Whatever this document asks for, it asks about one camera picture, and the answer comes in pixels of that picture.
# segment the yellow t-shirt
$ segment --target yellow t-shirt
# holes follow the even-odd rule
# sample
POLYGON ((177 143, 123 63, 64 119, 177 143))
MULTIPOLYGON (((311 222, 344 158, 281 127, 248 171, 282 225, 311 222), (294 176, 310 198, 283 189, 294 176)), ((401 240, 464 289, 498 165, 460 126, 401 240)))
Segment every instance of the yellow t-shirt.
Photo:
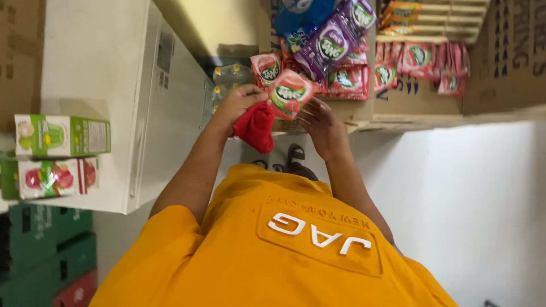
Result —
POLYGON ((90 306, 456 304, 327 184, 240 164, 201 228, 184 206, 151 218, 90 306))

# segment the purple tang packet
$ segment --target purple tang packet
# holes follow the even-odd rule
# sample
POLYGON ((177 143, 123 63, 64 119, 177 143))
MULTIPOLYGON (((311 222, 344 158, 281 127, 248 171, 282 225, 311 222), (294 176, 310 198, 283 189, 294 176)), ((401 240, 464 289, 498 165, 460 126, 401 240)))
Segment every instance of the purple tang packet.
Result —
POLYGON ((356 38, 365 35, 377 22, 367 0, 348 0, 340 5, 338 14, 356 38))
POLYGON ((335 14, 294 55, 311 80, 321 82, 357 44, 347 26, 335 14))

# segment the hand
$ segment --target hand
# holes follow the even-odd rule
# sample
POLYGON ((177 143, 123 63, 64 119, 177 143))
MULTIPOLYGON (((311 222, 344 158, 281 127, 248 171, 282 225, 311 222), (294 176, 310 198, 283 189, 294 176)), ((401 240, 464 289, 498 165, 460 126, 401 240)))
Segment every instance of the hand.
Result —
POLYGON ((234 88, 229 91, 224 101, 218 106, 211 123, 231 131, 232 125, 248 108, 267 100, 267 98, 268 94, 253 84, 245 84, 234 88))
POLYGON ((349 134, 345 124, 323 101, 311 98, 296 120, 309 133, 314 148, 325 161, 352 158, 349 134))

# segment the red cloth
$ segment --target red cloth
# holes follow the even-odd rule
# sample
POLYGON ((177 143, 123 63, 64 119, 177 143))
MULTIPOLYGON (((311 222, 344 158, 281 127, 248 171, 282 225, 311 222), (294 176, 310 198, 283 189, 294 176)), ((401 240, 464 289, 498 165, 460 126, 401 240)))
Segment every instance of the red cloth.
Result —
POLYGON ((254 147, 260 154, 273 150, 271 129, 275 115, 267 102, 251 106, 234 124, 235 136, 254 147))

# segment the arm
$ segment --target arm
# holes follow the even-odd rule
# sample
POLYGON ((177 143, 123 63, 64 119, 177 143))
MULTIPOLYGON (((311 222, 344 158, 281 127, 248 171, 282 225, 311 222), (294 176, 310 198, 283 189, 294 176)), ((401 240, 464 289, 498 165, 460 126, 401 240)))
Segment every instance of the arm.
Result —
POLYGON ((253 104, 267 99, 254 85, 231 90, 193 145, 182 167, 159 195, 150 217, 172 205, 183 205, 199 224, 205 216, 225 143, 233 123, 253 104))
POLYGON ((351 153, 347 127, 319 99, 313 98, 304 109, 308 113, 298 114, 299 123, 309 133, 317 153, 326 163, 334 197, 366 215, 396 248, 387 222, 364 186, 351 153))

